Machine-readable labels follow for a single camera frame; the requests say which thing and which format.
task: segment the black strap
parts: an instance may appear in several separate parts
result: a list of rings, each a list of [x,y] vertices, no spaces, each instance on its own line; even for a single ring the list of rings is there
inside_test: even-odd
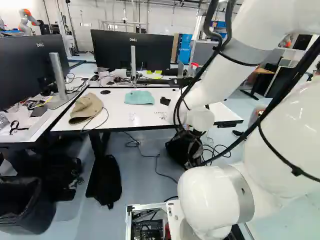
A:
[[[187,103],[185,102],[185,99],[183,98],[183,103],[186,106],[186,109],[190,111],[190,108],[188,107]]]
[[[245,63],[245,62],[242,62],[242,61],[238,61],[236,59],[233,59],[233,58],[223,54],[221,51],[219,52],[219,54],[222,57],[224,57],[225,59],[228,59],[229,61],[231,61],[231,62],[233,62],[235,64],[243,65],[243,66],[246,66],[246,67],[256,67],[256,66],[260,65],[260,63],[252,63],[251,64],[251,63]]]
[[[258,129],[259,129],[259,133],[261,135],[261,138],[263,139],[263,141],[265,142],[265,144],[271,149],[271,151],[287,166],[289,166],[292,171],[291,173],[298,177],[300,175],[305,176],[306,178],[316,181],[318,183],[320,183],[320,179],[310,175],[309,173],[306,173],[305,171],[303,171],[300,167],[294,165],[293,163],[289,162],[287,159],[285,159],[271,144],[270,142],[267,140],[266,136],[264,135],[262,128],[261,128],[261,122],[260,122],[260,118],[258,118]]]
[[[111,210],[114,208],[114,203],[109,203],[107,204],[107,206],[108,206],[108,209]]]

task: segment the desk surface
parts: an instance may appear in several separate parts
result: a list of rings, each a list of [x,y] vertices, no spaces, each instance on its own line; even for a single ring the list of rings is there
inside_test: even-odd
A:
[[[168,106],[160,103],[161,97],[167,99],[173,98],[178,93],[178,88],[172,87],[145,87],[145,88],[124,88],[124,87],[108,87],[111,91],[110,94],[102,95],[100,92],[103,90],[101,87],[89,87],[82,96],[88,93],[94,93],[100,98],[104,107],[101,113],[96,116],[84,130],[93,129],[102,124],[105,119],[108,120],[97,127],[97,130],[112,130],[112,131],[130,131],[130,130],[150,130],[150,129],[168,129],[173,128],[173,125],[167,121]],[[124,103],[125,94],[135,90],[148,90],[154,97],[154,105],[130,105]],[[51,129],[51,132],[73,132],[80,131],[86,122],[77,125],[70,125],[70,113],[74,105],[61,117],[56,125]],[[240,124],[243,119],[226,107],[223,103],[217,102],[210,105],[211,111],[215,115],[215,125],[223,124]]]
[[[266,70],[264,68],[257,68],[256,70],[254,70],[254,73],[256,74],[275,74],[273,71],[269,71],[269,70]]]

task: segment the monitor screen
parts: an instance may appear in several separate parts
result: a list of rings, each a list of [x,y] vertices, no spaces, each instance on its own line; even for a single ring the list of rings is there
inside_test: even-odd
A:
[[[130,69],[131,46],[135,46],[137,70],[170,68],[174,36],[92,29],[91,37],[98,67]]]
[[[59,53],[66,76],[70,68],[61,35],[0,37],[0,109],[39,94],[55,81],[49,53]]]

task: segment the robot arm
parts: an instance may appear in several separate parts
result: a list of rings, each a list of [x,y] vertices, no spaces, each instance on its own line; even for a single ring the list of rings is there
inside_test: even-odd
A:
[[[24,32],[24,36],[31,36],[32,35],[32,31],[30,29],[30,27],[27,26],[28,22],[30,21],[32,23],[33,26],[39,26],[40,22],[38,22],[32,15],[31,12],[28,9],[20,9],[19,10],[19,14],[21,17],[21,22],[19,24],[18,29],[21,32]]]
[[[259,59],[259,52],[273,50],[288,33],[320,33],[319,13],[317,0],[246,0],[232,24],[237,42],[230,42],[231,50],[236,46],[242,49],[233,53],[225,50],[233,59],[253,63]],[[185,96],[191,110],[181,104],[181,119],[197,130],[209,129],[213,122],[196,119],[208,113],[192,112],[227,98],[254,69],[216,56],[206,75]],[[261,122],[264,135],[278,152],[317,178],[320,178],[320,114],[315,112],[314,104],[320,101],[319,92],[320,79],[308,83],[287,95]],[[170,104],[172,110],[175,102]],[[231,225],[269,216],[320,187],[317,181],[295,176],[262,140],[257,128],[244,144],[243,158],[243,162],[233,165],[195,167],[181,176],[180,206],[187,223],[201,240],[223,239]]]
[[[232,23],[232,40],[223,52],[245,63],[261,63],[281,40],[289,33],[315,34],[320,31],[317,13],[319,4],[315,0],[246,0]],[[255,66],[245,66],[232,62],[221,55],[209,65],[202,80],[186,95],[185,104],[180,106],[180,117],[185,124],[199,131],[206,131],[213,125],[214,116],[208,121],[209,113],[197,108],[220,102],[229,97],[237,87],[255,70]],[[170,115],[178,97],[170,103]]]

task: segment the small black object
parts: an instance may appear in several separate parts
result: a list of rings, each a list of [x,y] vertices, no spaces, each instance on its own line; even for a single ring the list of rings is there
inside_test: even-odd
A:
[[[33,109],[30,117],[41,117],[47,110],[48,109],[46,106],[38,106]]]
[[[28,127],[19,128],[19,124],[20,123],[17,120],[14,120],[13,122],[11,122],[11,124],[10,124],[10,128],[11,128],[10,135],[13,135],[13,132],[15,130],[28,130],[29,129]]]
[[[99,79],[99,75],[93,75],[92,78],[90,78],[90,81],[97,81]]]
[[[10,234],[41,234],[56,213],[41,179],[37,177],[0,177],[0,230]]]
[[[114,207],[122,194],[121,174],[117,160],[113,155],[106,155],[105,159],[94,163],[90,181],[92,189],[85,194],[87,198],[94,197],[102,206],[109,209]]]
[[[162,96],[160,99],[160,103],[166,106],[169,106],[170,102],[171,102],[171,99],[165,98],[164,96]]]
[[[106,95],[106,94],[111,93],[111,91],[109,91],[109,90],[103,90],[103,91],[101,91],[100,93],[101,93],[102,95]]]

